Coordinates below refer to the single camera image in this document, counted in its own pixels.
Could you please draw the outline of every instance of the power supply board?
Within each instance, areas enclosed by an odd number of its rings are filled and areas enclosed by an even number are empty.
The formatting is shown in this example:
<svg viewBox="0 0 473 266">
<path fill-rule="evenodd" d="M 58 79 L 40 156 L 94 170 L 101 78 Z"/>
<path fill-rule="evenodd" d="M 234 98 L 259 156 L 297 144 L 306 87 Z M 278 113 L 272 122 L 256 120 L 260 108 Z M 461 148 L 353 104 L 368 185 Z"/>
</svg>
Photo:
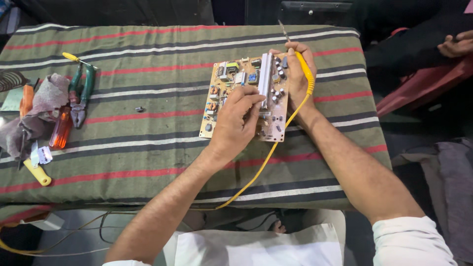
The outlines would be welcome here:
<svg viewBox="0 0 473 266">
<path fill-rule="evenodd" d="M 252 85 L 266 96 L 260 106 L 255 139 L 283 142 L 289 99 L 287 68 L 285 53 L 215 63 L 199 136 L 211 138 L 227 97 L 240 86 Z"/>
</svg>

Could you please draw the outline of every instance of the striped cloth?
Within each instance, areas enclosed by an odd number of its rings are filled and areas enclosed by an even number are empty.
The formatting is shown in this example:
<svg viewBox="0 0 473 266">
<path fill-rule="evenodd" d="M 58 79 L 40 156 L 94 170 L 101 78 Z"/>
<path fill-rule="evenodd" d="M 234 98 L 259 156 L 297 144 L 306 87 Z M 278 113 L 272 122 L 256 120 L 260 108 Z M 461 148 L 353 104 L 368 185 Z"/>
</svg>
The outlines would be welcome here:
<svg viewBox="0 0 473 266">
<path fill-rule="evenodd" d="M 366 78 L 359 34 L 349 28 L 287 26 L 294 41 L 314 51 L 317 108 L 341 132 L 390 167 Z M 284 50 L 279 26 L 66 27 L 19 29 L 0 54 L 0 69 L 26 77 L 71 77 L 72 53 L 98 66 L 95 91 L 80 130 L 44 166 L 41 185 L 11 157 L 0 159 L 0 202 L 54 204 L 54 209 L 143 205 L 208 145 L 199 128 L 215 62 Z M 0 103 L 7 93 L 0 94 Z M 136 113 L 142 106 L 144 113 Z M 47 140 L 40 141 L 40 146 Z M 226 201 L 256 173 L 272 143 L 251 142 L 198 194 L 194 206 Z M 258 180 L 232 206 L 344 208 L 348 200 L 304 131 L 287 129 Z"/>
</svg>

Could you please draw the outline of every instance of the green pliers handle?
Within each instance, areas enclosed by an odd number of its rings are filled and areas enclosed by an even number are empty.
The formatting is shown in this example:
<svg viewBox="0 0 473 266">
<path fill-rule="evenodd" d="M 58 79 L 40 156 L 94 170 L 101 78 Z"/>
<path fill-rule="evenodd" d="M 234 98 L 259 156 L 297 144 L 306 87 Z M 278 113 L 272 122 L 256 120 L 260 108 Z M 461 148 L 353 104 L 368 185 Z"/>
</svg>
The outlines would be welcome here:
<svg viewBox="0 0 473 266">
<path fill-rule="evenodd" d="M 77 93 L 77 85 L 79 84 L 80 77 L 82 77 L 82 64 L 79 63 L 79 66 L 77 67 L 77 71 L 74 74 L 74 77 L 70 81 L 68 91 L 76 91 Z"/>
<path fill-rule="evenodd" d="M 92 91 L 94 90 L 94 85 L 95 85 L 95 69 L 93 65 L 86 65 L 86 82 L 84 84 L 84 90 L 82 91 L 82 94 L 80 95 L 80 101 L 85 101 L 87 102 L 90 98 L 90 95 L 92 94 Z"/>
</svg>

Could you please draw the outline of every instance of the hand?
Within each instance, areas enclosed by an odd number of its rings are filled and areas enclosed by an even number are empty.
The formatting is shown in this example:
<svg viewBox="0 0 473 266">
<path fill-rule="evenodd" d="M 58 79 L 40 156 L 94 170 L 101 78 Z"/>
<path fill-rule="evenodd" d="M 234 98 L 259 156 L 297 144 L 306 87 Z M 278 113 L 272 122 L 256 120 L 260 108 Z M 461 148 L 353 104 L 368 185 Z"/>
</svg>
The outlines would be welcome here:
<svg viewBox="0 0 473 266">
<path fill-rule="evenodd" d="M 314 76 L 314 79 L 317 75 L 317 67 L 315 66 L 315 63 L 314 63 L 314 57 L 312 55 L 312 51 L 307 45 L 301 44 L 299 42 L 288 42 L 284 46 L 286 46 L 286 48 L 289 49 L 288 50 L 288 66 L 289 66 L 288 83 L 289 83 L 289 99 L 290 99 L 289 104 L 290 104 L 290 108 L 294 111 L 306 97 L 307 86 L 308 86 L 307 78 L 305 77 L 304 72 L 302 71 L 299 59 L 297 58 L 294 50 L 302 54 L 302 56 L 304 57 L 304 60 L 307 63 L 307 66 L 309 66 L 310 70 L 312 71 L 312 75 Z M 274 50 L 274 49 L 271 49 L 269 52 L 273 54 L 281 53 L 281 51 Z M 314 97 L 310 96 L 307 102 L 301 107 L 296 117 L 300 117 L 304 115 L 304 113 L 311 113 L 314 110 L 315 110 Z"/>
<path fill-rule="evenodd" d="M 454 58 L 473 53 L 473 30 L 462 32 L 453 40 L 453 36 L 447 35 L 445 42 L 437 45 L 440 53 L 446 57 Z"/>
<path fill-rule="evenodd" d="M 223 167 L 233 160 L 254 137 L 261 102 L 266 99 L 253 86 L 237 87 L 219 112 L 209 149 Z"/>
</svg>

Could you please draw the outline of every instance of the orange screwdriver handle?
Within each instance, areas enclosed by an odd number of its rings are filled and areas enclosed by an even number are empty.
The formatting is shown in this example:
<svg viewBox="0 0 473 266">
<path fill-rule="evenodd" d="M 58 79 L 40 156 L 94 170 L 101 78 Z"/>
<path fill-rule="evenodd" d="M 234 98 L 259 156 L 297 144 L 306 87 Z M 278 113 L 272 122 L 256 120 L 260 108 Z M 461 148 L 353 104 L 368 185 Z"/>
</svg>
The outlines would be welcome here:
<svg viewBox="0 0 473 266">
<path fill-rule="evenodd" d="M 54 127 L 51 140 L 49 140 L 49 148 L 53 150 L 64 149 L 71 127 L 72 118 L 70 116 L 70 107 L 63 106 L 56 120 L 56 126 Z"/>
<path fill-rule="evenodd" d="M 23 98 L 20 101 L 20 117 L 24 117 L 31 109 L 33 109 L 33 98 L 35 92 L 33 87 L 29 85 L 23 86 Z"/>
</svg>

